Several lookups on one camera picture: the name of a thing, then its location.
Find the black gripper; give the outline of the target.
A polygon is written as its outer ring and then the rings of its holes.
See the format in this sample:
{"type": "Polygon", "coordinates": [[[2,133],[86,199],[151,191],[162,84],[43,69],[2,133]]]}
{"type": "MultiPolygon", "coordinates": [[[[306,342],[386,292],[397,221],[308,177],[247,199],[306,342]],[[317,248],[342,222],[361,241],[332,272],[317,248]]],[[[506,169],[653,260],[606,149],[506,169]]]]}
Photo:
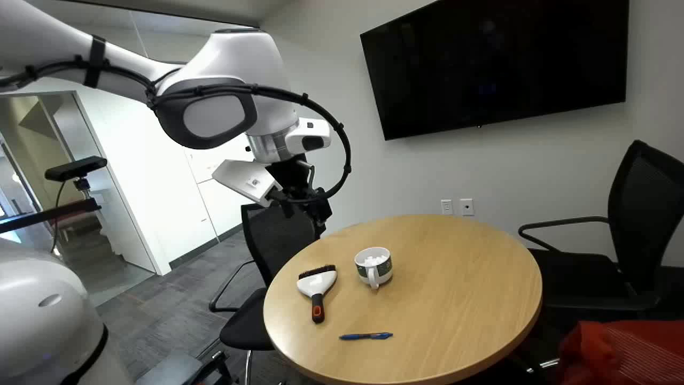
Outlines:
{"type": "Polygon", "coordinates": [[[270,192],[274,201],[301,207],[314,222],[325,222],[330,216],[325,191],[312,187],[314,168],[302,156],[274,162],[266,172],[278,183],[270,192]]]}

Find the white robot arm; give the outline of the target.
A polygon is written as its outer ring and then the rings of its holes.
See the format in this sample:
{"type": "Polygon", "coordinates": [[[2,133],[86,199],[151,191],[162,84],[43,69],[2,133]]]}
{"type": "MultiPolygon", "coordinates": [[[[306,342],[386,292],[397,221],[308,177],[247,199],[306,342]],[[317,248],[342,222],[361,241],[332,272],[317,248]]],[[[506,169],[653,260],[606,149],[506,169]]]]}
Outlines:
{"type": "MultiPolygon", "coordinates": [[[[254,158],[227,161],[228,189],[269,204],[315,204],[322,189],[278,176],[328,143],[335,122],[296,114],[314,102],[285,85],[261,31],[213,32],[183,64],[166,64],[81,32],[28,0],[0,0],[6,93],[61,77],[144,102],[180,145],[211,149],[243,134],[254,158]]],[[[133,385],[86,287],[49,252],[6,241],[0,275],[0,385],[133,385]]]]}

